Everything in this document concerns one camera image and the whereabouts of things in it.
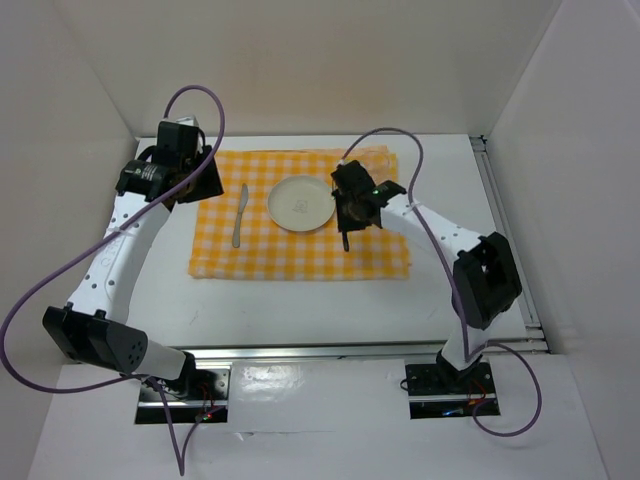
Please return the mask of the clear drinking glass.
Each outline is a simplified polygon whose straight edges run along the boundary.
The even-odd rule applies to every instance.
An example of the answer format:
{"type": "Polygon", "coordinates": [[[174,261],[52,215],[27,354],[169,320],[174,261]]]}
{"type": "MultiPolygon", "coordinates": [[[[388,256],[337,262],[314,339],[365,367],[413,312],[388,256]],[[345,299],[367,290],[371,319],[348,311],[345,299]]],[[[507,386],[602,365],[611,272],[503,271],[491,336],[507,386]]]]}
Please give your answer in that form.
{"type": "Polygon", "coordinates": [[[392,158],[388,153],[370,152],[363,158],[364,165],[376,184],[392,177],[392,158]]]}

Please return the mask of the silver table knife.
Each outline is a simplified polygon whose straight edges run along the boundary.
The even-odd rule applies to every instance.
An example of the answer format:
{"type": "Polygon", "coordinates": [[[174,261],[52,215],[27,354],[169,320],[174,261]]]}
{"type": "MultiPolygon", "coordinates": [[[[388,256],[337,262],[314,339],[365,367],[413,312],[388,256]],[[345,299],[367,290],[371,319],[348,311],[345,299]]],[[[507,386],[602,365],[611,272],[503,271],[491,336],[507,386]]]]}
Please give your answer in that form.
{"type": "Polygon", "coordinates": [[[249,200],[249,189],[247,184],[242,184],[240,191],[240,199],[236,212],[235,224],[232,233],[232,247],[239,248],[241,245],[241,224],[245,208],[249,200]]]}

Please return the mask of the yellow white checkered cloth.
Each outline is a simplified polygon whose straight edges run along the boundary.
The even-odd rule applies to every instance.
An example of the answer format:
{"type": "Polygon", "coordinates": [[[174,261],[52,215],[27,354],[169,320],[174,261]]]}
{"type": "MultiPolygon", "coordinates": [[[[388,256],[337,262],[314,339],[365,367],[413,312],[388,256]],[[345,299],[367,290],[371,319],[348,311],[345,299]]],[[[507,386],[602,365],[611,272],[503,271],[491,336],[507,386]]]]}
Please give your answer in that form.
{"type": "Polygon", "coordinates": [[[276,225],[267,211],[267,197],[281,180],[310,175],[331,181],[340,149],[254,150],[219,152],[216,165],[223,195],[200,202],[188,273],[195,279],[267,281],[406,280],[410,253],[399,234],[369,227],[349,236],[343,250],[337,222],[307,233],[276,225]],[[249,200],[241,224],[241,245],[232,247],[232,233],[242,184],[249,200]]]}

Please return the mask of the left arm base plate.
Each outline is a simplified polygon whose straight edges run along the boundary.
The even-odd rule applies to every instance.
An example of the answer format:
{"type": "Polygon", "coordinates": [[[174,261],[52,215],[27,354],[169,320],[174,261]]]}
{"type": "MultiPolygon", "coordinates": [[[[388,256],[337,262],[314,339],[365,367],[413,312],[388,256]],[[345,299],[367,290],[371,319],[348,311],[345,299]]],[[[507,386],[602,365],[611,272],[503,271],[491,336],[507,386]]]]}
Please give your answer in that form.
{"type": "MultiPolygon", "coordinates": [[[[159,381],[167,400],[171,419],[177,424],[222,424],[228,421],[228,397],[231,380],[229,365],[216,365],[201,370],[200,377],[187,393],[171,390],[159,381]]],[[[160,393],[149,382],[140,390],[134,423],[165,425],[166,416],[160,393]]]]}

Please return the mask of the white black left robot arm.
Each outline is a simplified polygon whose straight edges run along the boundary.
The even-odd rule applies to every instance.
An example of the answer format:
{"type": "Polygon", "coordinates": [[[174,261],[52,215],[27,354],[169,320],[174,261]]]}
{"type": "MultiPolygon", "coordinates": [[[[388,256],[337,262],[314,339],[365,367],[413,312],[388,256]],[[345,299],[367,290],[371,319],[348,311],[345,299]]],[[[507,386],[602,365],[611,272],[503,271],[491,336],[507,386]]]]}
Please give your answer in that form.
{"type": "Polygon", "coordinates": [[[196,200],[188,177],[212,151],[195,117],[163,120],[154,145],[121,170],[105,245],[62,307],[43,326],[69,359],[161,381],[176,399],[196,390],[194,357],[161,345],[128,325],[133,290],[157,234],[177,203],[196,200]]]}

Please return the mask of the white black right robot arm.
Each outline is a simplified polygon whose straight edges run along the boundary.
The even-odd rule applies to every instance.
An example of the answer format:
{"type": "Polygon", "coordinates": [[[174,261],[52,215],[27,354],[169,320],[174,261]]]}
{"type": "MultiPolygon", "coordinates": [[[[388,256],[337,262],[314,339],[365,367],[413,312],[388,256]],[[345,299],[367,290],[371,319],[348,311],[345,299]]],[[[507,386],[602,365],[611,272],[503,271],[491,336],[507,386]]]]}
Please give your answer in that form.
{"type": "Polygon", "coordinates": [[[191,276],[405,280],[417,245],[441,261],[460,320],[436,356],[436,380],[448,392],[469,383],[492,322],[522,291],[503,235],[464,229],[419,204],[383,146],[347,159],[332,150],[225,151],[218,164],[229,195],[199,205],[191,276]]]}

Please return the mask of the cream round plate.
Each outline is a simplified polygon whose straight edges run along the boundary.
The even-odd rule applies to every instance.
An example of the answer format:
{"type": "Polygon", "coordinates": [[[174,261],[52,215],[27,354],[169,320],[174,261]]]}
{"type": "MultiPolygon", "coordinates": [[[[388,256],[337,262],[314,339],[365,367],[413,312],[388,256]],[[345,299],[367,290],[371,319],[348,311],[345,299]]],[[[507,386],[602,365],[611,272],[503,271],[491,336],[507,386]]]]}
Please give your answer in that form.
{"type": "Polygon", "coordinates": [[[294,175],[271,189],[267,211],[279,227],[305,233],[323,227],[333,217],[335,201],[325,181],[309,175],[294,175]]]}

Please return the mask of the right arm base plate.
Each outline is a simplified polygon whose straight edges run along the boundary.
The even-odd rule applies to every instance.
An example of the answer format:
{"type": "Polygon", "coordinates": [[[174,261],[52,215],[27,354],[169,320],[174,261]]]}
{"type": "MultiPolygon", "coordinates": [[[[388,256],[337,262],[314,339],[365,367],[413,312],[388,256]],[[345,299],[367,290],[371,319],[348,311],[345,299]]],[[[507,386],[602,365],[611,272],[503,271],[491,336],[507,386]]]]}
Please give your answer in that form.
{"type": "Polygon", "coordinates": [[[407,364],[400,388],[407,393],[412,420],[499,416],[493,372],[482,362],[467,377],[445,384],[434,363],[407,364]]]}

